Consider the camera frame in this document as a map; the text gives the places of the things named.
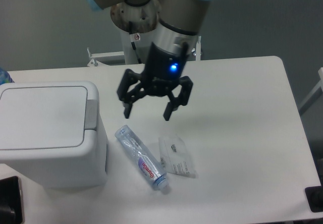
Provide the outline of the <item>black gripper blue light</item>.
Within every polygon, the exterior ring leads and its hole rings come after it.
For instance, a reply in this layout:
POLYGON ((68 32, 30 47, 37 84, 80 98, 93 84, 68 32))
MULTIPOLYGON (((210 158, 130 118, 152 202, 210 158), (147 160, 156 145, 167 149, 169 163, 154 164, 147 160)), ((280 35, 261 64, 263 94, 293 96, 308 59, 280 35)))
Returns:
POLYGON ((179 53, 159 48, 154 43, 149 49, 145 68, 141 74, 126 69, 117 89, 119 100, 124 106, 124 117, 128 119, 133 104, 145 97, 168 96, 169 102, 163 117, 170 120, 172 112, 179 106, 186 106, 191 94, 193 82, 188 76, 181 77, 187 61, 187 43, 180 45, 179 53), (172 91, 181 86, 180 93, 174 97, 172 91))

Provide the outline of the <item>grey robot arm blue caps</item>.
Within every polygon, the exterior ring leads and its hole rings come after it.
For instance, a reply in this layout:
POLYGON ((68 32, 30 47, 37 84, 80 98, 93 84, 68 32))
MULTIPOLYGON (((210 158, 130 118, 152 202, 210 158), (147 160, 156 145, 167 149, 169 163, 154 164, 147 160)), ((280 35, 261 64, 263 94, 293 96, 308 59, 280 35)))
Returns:
POLYGON ((130 116, 133 104, 149 95, 169 98, 164 119, 188 103, 193 82, 182 72, 212 0, 87 0, 93 10, 110 9, 113 23, 131 38, 152 33, 141 73, 124 72, 117 89, 130 116))

